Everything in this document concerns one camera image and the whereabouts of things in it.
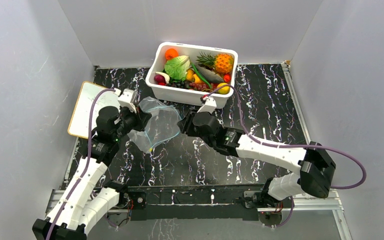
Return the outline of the clear zip top bag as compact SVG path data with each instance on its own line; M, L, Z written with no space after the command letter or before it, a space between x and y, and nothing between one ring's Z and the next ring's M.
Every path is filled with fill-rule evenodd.
M144 153L150 153L158 145L176 137L180 133L178 122L182 119L178 110L158 99L146 97L139 108L151 114L142 131L132 130L127 136Z

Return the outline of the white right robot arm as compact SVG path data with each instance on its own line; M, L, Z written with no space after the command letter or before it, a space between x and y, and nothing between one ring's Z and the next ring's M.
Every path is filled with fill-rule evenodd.
M336 164L317 142L293 147L247 135L243 130L226 127L208 112L190 110L177 123L180 132L201 138L224 156L249 158L289 170L282 177L268 178L260 192L243 193L236 199L245 208L275 207L286 198L308 194L319 199L329 196Z

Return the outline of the toy pineapple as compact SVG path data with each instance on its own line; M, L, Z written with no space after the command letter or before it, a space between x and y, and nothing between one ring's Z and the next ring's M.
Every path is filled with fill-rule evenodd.
M226 53L213 55L201 52L197 56L197 62L223 75L231 73L234 67L234 58Z

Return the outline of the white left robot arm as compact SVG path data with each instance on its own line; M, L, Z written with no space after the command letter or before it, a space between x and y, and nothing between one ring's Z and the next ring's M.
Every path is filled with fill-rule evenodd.
M32 231L38 240L85 240L97 222L113 207L129 203L127 186L111 180L91 199L93 190L120 149L119 140L131 131L143 131L152 115L135 107L106 106L98 111L87 149L61 198L45 219L36 219Z

